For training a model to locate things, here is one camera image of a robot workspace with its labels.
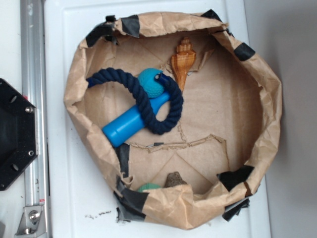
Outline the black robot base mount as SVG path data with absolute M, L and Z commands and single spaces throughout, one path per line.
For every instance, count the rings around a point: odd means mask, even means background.
M 0 80 L 0 190 L 7 190 L 37 157 L 36 107 Z

